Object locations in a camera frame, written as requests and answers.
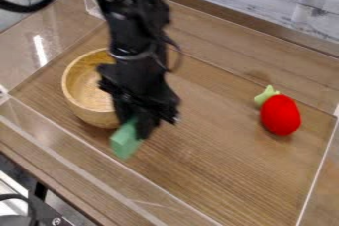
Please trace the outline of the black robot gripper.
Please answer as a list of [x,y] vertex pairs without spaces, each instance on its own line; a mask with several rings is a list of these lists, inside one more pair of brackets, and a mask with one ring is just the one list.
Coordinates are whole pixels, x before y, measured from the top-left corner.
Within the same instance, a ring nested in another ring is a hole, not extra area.
[[162,121],[178,121],[181,97],[166,81],[167,55],[110,57],[114,64],[96,68],[98,86],[111,96],[119,123],[136,117],[136,137],[144,140]]

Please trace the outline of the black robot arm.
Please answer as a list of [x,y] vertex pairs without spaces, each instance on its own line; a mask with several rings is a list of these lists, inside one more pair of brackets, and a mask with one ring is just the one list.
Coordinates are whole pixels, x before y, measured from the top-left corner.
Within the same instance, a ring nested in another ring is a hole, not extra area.
[[[0,0],[0,8],[31,13],[54,0],[23,5]],[[167,64],[167,47],[177,42],[166,35],[171,23],[165,0],[96,0],[110,32],[108,54],[114,64],[100,64],[99,88],[110,94],[118,120],[135,121],[136,137],[146,139],[163,121],[174,123],[181,98],[166,82],[174,69]]]

